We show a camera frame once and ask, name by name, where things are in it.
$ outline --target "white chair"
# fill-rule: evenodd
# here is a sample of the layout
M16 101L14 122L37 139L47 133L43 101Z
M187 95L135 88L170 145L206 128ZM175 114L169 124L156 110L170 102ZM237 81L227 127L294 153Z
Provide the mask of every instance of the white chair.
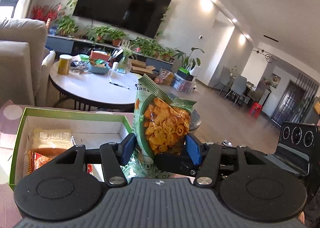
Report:
M0 106L35 105L42 77L41 67L48 50L45 23L32 19L0 20Z
M49 85L49 73L50 73L51 66L54 62L55 56L56 56L55 51L50 51L49 54L42 61L40 85L39 85L38 93L36 95L36 106L40 106L40 107L46 106L47 90Z

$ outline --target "packaged toast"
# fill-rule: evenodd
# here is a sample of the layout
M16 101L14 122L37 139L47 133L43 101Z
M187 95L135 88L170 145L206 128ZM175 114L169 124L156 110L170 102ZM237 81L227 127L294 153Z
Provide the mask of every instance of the packaged toast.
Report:
M57 156L72 146L71 130L33 130L31 150L41 155Z
M139 161L148 177L172 175L159 171L153 165L153 158L158 153L181 153L195 103L185 99L171 100L148 76L139 79L133 131L137 136Z

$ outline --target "blue gripper pad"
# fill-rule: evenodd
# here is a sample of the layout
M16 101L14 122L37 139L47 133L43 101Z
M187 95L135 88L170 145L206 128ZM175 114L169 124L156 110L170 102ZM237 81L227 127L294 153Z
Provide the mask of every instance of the blue gripper pad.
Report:
M201 165L201 153L204 150L204 145L192 133L186 135L186 150L193 164Z
M120 156L120 165L125 166L128 164L130 157L136 148L137 138L134 133L129 133L122 142L118 145L117 154Z

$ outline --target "bowl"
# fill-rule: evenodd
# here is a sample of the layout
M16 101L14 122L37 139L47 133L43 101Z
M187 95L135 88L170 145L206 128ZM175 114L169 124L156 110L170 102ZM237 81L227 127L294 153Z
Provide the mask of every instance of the bowl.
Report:
M107 64L106 67L99 67L99 66L93 66L91 63L88 63L88 69L91 73L96 74L107 74L110 70L109 65Z

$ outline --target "wall-mounted tv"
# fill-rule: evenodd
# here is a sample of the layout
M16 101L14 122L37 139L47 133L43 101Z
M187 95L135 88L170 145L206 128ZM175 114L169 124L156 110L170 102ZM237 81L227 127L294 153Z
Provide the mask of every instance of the wall-mounted tv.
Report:
M78 0L73 15L153 38L171 0Z

